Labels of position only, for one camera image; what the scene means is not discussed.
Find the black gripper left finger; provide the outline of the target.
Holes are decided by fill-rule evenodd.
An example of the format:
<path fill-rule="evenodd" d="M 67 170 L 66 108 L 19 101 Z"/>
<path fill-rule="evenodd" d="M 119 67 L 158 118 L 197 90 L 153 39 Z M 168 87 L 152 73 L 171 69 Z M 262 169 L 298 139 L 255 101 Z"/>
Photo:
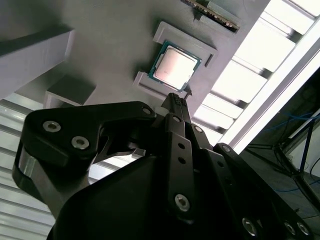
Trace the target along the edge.
<path fill-rule="evenodd" d="M 30 113 L 13 166 L 14 182 L 57 219 L 75 194 L 140 159 L 182 157 L 193 172 L 181 99 L 171 93 L 163 107 L 168 110 L 164 115 L 140 101 Z"/>

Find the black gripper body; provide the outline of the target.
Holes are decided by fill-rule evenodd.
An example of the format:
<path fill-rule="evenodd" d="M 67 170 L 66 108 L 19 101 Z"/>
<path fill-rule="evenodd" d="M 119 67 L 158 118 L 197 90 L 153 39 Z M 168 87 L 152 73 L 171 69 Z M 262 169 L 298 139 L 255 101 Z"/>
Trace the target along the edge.
<path fill-rule="evenodd" d="M 144 157 L 72 196 L 53 240 L 219 240 L 183 157 Z"/>

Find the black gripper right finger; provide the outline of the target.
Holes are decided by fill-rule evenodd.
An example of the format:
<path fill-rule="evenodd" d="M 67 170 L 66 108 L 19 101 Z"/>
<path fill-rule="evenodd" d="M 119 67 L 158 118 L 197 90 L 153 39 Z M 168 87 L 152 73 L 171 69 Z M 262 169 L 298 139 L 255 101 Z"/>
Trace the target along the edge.
<path fill-rule="evenodd" d="M 312 240 L 301 217 L 227 144 L 212 146 L 191 122 L 187 102 L 181 112 L 199 171 L 201 206 L 213 218 L 220 240 Z"/>

